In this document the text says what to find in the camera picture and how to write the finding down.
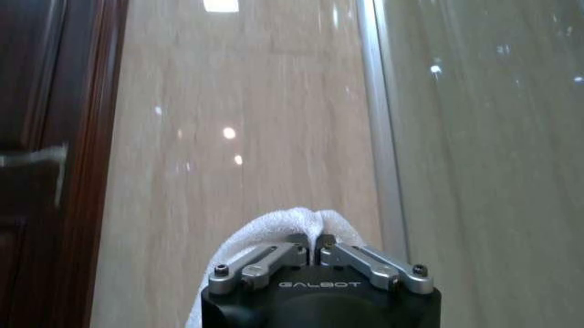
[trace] white towel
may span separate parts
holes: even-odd
[[[293,208],[277,210],[258,217],[248,223],[221,245],[213,255],[201,281],[200,290],[194,300],[192,314],[186,323],[186,328],[198,328],[201,322],[201,291],[208,286],[208,277],[218,264],[233,263],[241,256],[252,251],[253,247],[261,243],[284,241],[290,234],[305,233],[311,243],[311,261],[316,242],[321,234],[336,236],[337,242],[344,242],[356,246],[365,246],[356,229],[347,219],[333,210],[320,210],[313,212],[308,208]]]

